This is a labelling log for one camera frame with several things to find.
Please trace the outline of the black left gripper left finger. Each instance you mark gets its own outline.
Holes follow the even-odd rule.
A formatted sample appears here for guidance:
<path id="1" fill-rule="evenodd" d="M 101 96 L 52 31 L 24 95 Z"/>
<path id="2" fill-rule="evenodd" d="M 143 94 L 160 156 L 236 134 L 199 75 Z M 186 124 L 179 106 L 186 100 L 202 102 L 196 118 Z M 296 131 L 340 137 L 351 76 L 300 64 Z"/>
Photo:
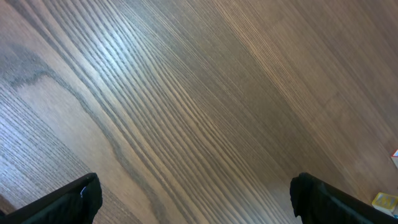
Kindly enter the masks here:
<path id="1" fill-rule="evenodd" d="M 88 173 L 10 214 L 1 223 L 92 223 L 103 204 L 100 180 Z"/>

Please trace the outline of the brown ring picture block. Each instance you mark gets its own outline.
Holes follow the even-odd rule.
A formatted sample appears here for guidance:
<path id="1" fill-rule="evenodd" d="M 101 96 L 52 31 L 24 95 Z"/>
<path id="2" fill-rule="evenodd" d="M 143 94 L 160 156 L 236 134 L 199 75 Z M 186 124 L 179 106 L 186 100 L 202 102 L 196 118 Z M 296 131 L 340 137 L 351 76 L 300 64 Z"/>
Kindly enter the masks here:
<path id="1" fill-rule="evenodd" d="M 391 159 L 392 159 L 393 163 L 395 164 L 395 166 L 398 168 L 398 150 L 396 150 L 392 154 Z"/>

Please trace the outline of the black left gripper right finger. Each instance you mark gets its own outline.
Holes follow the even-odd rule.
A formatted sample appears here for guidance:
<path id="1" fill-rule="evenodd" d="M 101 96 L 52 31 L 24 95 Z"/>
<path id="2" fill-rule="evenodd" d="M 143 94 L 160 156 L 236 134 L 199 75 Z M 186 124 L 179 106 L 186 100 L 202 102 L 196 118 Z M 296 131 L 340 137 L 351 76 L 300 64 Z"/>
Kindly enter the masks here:
<path id="1" fill-rule="evenodd" d="M 303 224 L 397 224 L 397 219 L 302 172 L 290 182 L 294 215 Z"/>

